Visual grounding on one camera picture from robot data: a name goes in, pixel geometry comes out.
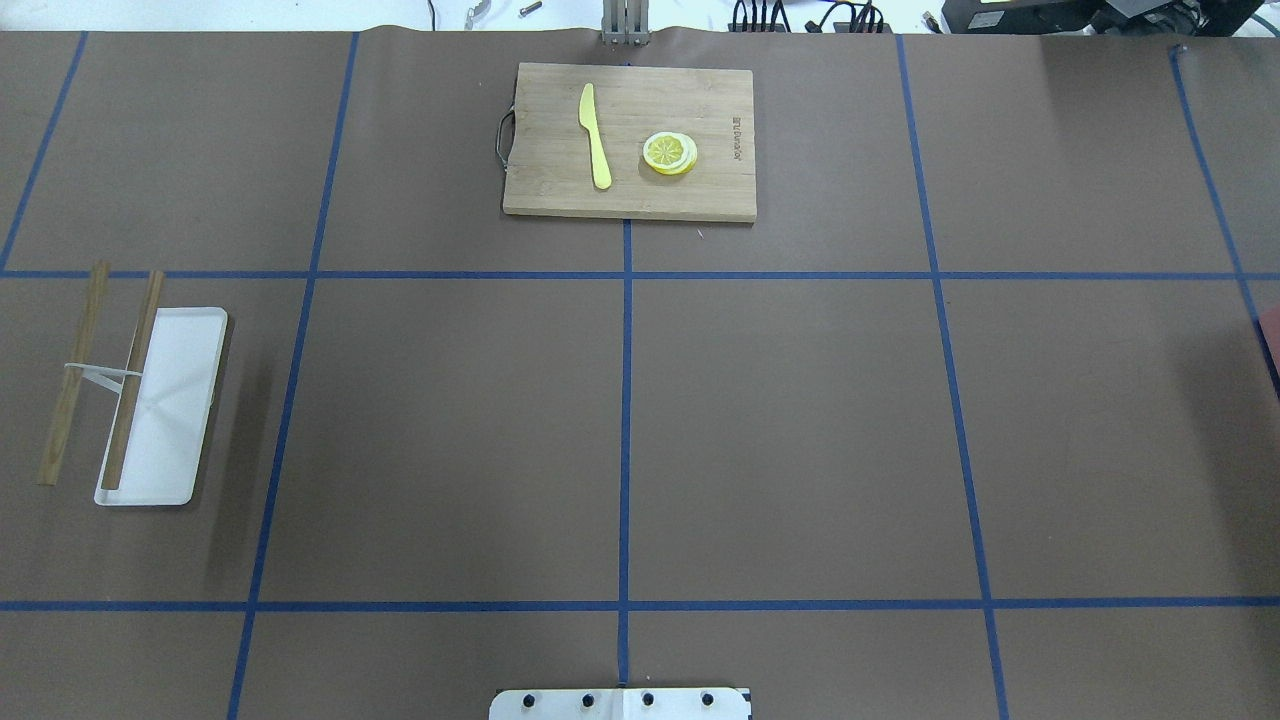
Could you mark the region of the aluminium frame post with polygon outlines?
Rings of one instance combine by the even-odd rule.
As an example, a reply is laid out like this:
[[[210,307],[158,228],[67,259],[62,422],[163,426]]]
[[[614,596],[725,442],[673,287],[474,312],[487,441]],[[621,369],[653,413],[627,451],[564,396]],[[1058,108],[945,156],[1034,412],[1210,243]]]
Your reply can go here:
[[[605,0],[602,42],[607,46],[645,46],[650,42],[649,0]]]

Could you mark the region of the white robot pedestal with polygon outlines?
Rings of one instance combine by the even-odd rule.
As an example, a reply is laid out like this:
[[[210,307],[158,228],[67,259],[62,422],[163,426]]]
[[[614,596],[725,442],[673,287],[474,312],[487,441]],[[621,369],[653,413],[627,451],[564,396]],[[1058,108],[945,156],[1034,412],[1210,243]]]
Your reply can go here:
[[[732,687],[512,689],[489,719],[753,719],[748,691]]]

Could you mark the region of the yellow plastic knife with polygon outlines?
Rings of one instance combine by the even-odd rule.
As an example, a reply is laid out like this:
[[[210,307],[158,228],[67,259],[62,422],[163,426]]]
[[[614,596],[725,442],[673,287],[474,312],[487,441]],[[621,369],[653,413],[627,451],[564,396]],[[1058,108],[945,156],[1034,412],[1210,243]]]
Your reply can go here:
[[[580,127],[588,135],[593,186],[596,190],[607,191],[611,188],[613,178],[596,115],[595,86],[591,82],[585,83],[581,90],[577,118]]]

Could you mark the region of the wooden rack bar inner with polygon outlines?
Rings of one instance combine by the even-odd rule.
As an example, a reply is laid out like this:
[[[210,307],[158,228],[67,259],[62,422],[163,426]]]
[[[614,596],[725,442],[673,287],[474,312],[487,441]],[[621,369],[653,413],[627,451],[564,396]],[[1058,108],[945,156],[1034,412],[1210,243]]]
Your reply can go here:
[[[164,281],[164,272],[152,270],[148,273],[147,286],[140,307],[140,315],[134,325],[131,354],[125,365],[119,402],[116,405],[111,434],[105,454],[105,464],[101,477],[101,487],[104,491],[115,491],[122,483],[125,456],[131,441],[131,432],[138,405],[141,383],[148,357],[148,348],[160,305]]]

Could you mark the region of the wooden rack bar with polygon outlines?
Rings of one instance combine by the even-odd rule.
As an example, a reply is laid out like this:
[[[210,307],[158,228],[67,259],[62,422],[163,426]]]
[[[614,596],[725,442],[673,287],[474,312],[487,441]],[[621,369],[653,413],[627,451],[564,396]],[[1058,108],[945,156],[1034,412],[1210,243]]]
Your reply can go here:
[[[51,425],[38,465],[38,486],[52,487],[60,477],[74,421],[83,365],[91,355],[99,315],[108,292],[109,273],[110,264],[106,260],[97,260],[90,269],[90,283],[70,361],[64,365],[58,401],[52,410]]]
[[[148,348],[160,305],[164,281],[164,272],[152,270],[148,273],[147,286],[140,307],[140,315],[134,325],[131,354],[125,365],[119,402],[116,405],[111,434],[105,454],[105,464],[101,477],[101,487],[104,491],[115,491],[122,483],[125,456],[131,441],[131,432],[138,405],[141,383],[148,357]]]

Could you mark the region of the bamboo cutting board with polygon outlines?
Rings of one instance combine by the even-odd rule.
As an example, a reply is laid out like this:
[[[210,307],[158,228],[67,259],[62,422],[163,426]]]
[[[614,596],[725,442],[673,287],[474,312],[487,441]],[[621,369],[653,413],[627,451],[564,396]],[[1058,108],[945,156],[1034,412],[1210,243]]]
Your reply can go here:
[[[585,83],[613,183],[593,186],[579,124]],[[750,70],[525,61],[512,106],[502,208],[522,217],[751,224],[756,220],[755,83]],[[699,159],[681,176],[643,160],[655,132],[692,137]]]

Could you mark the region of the yellow lemon slice toy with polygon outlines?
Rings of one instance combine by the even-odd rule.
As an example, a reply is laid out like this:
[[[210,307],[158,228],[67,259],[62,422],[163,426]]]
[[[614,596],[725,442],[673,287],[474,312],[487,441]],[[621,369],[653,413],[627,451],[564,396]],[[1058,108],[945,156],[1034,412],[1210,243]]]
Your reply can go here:
[[[643,143],[645,164],[662,176],[681,176],[690,172],[699,159],[698,145],[691,136],[660,131]]]

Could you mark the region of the white rectangular tray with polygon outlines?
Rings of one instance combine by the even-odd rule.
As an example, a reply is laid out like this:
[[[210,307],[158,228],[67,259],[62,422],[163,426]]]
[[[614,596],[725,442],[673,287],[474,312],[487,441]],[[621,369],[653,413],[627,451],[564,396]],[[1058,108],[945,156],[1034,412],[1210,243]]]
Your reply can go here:
[[[193,495],[229,316],[223,307],[157,310],[118,488],[105,507],[182,506]]]

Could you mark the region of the wooden rack bar outer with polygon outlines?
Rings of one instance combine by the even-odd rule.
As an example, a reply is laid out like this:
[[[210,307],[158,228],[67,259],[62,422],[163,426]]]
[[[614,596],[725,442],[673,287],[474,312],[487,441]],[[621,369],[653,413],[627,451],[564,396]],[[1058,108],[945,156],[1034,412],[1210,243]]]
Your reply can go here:
[[[99,315],[108,292],[109,273],[110,264],[106,260],[97,260],[90,269],[90,283],[70,361],[64,365],[58,401],[52,410],[51,425],[38,465],[38,486],[52,487],[60,477],[74,421],[83,365],[91,355]]]

